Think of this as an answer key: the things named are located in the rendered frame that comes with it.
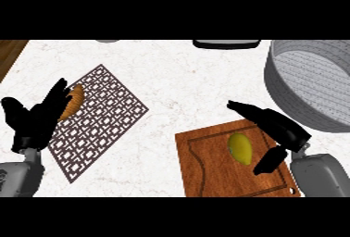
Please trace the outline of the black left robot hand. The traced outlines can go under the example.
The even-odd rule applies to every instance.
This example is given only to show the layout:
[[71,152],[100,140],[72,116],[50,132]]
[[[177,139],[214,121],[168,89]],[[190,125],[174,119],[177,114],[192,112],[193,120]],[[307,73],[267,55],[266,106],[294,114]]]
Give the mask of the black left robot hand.
[[41,151],[47,147],[58,120],[72,98],[69,92],[66,80],[59,79],[44,101],[31,109],[27,109],[13,97],[1,99],[6,123],[15,131],[10,148],[13,153],[22,154],[28,148]]

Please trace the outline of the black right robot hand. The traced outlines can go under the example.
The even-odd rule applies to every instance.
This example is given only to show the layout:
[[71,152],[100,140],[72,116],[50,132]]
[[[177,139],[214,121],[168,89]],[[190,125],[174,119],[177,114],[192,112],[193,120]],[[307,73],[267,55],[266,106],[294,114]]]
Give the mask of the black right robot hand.
[[297,122],[275,110],[229,101],[227,108],[233,110],[278,143],[261,157],[252,173],[272,173],[286,158],[286,151],[298,153],[312,137]]

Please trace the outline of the grey round basket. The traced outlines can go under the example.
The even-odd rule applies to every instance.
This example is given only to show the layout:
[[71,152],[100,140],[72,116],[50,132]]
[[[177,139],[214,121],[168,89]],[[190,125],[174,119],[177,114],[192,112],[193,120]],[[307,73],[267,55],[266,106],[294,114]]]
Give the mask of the grey round basket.
[[306,127],[350,132],[350,40],[272,40],[264,83],[278,107]]

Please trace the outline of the brown wooden cutting board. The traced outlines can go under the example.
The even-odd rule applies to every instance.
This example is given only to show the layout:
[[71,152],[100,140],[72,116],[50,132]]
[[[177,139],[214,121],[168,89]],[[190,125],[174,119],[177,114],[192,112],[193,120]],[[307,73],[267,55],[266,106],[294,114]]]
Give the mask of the brown wooden cutting board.
[[[247,135],[252,147],[251,164],[242,165],[230,156],[229,138]],[[196,197],[300,197],[286,164],[272,173],[252,174],[254,166],[275,141],[245,120],[186,131],[174,135],[186,196]]]

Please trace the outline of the orange croissant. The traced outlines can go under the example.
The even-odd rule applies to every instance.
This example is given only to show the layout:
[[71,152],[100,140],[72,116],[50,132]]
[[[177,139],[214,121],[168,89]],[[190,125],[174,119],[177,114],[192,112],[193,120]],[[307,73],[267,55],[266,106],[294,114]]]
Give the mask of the orange croissant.
[[63,114],[61,115],[59,121],[68,119],[80,110],[83,106],[83,100],[84,100],[84,90],[83,85],[77,84],[72,91],[69,92],[69,95],[72,96],[66,107]]

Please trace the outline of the brown patterned placemat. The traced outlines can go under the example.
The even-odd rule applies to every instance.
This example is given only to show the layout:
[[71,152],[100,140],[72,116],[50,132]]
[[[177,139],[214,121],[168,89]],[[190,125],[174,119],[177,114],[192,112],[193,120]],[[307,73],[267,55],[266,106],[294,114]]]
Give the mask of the brown patterned placemat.
[[58,123],[47,146],[65,178],[72,183],[102,157],[149,108],[103,64],[69,85],[83,86],[78,112]]

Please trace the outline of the brown wooden panel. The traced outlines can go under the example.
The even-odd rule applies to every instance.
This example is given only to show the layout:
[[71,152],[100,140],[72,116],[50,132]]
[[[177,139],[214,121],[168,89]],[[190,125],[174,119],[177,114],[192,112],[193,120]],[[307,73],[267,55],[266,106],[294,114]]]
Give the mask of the brown wooden panel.
[[0,82],[9,73],[27,44],[28,40],[0,40]]

